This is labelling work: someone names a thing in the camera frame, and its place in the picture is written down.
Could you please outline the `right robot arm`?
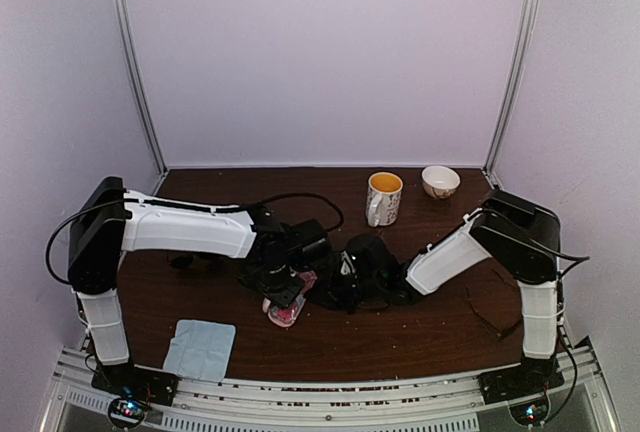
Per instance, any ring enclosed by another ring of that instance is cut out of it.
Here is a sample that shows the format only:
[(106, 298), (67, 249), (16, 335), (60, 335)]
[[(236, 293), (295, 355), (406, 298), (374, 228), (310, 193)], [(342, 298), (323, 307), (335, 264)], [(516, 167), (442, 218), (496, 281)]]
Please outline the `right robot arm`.
[(401, 264), (384, 241), (371, 234), (350, 240), (330, 270), (330, 286), (344, 308), (374, 288), (391, 301), (413, 303), (488, 259), (518, 284), (524, 337), (512, 382), (535, 392), (556, 366), (556, 324), (561, 294), (561, 222), (556, 213), (503, 190), (488, 193), (459, 227)]

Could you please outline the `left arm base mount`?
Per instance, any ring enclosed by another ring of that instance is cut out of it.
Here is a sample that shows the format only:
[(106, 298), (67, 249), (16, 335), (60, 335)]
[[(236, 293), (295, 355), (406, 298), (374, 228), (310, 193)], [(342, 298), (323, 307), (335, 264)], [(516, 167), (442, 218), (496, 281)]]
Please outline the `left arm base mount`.
[(154, 405), (171, 406), (179, 384), (175, 374), (141, 368), (131, 362), (115, 366), (97, 363), (93, 388), (114, 395), (107, 418), (117, 429), (140, 426)]

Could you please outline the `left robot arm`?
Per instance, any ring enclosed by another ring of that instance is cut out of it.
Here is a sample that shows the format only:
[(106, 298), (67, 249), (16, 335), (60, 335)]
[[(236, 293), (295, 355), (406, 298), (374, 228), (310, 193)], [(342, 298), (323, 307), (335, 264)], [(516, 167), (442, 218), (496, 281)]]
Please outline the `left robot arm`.
[(180, 252), (243, 262), (246, 283), (287, 308), (304, 282), (295, 271), (288, 232), (261, 203), (208, 205), (148, 195), (103, 179), (81, 209), (51, 232), (45, 267), (75, 293), (106, 381), (123, 396), (144, 376), (134, 367), (118, 295), (124, 257)]

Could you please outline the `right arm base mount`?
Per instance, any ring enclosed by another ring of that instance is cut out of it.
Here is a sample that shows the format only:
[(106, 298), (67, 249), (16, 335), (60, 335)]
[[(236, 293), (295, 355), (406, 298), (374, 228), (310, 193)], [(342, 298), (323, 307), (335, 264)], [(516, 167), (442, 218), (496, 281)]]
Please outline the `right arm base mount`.
[(478, 376), (484, 404), (506, 404), (511, 419), (528, 429), (546, 423), (551, 416), (548, 393), (564, 383), (555, 356), (550, 359), (522, 357), (518, 365)]

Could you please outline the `pink frame glasses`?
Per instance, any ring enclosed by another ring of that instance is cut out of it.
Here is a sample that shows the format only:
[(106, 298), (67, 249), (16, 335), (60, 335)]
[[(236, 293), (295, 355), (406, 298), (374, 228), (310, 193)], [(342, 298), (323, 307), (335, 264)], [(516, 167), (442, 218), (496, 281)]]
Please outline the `pink frame glasses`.
[(292, 304), (287, 308), (279, 308), (273, 305), (267, 310), (268, 318), (279, 327), (289, 328), (296, 322), (306, 303), (306, 294), (314, 287), (317, 281), (317, 276), (312, 271), (304, 272), (300, 277), (304, 281), (304, 287)]

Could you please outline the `pink glasses case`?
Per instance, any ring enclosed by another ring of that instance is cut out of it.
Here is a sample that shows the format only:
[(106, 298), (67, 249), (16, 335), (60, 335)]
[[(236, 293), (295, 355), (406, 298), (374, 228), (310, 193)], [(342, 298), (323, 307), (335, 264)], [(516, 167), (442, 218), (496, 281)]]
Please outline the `pink glasses case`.
[(297, 277), (302, 280), (303, 287), (286, 307), (280, 307), (267, 298), (262, 302), (263, 314), (277, 327), (289, 329), (295, 324), (306, 303), (307, 293), (317, 281), (314, 271), (299, 272)]

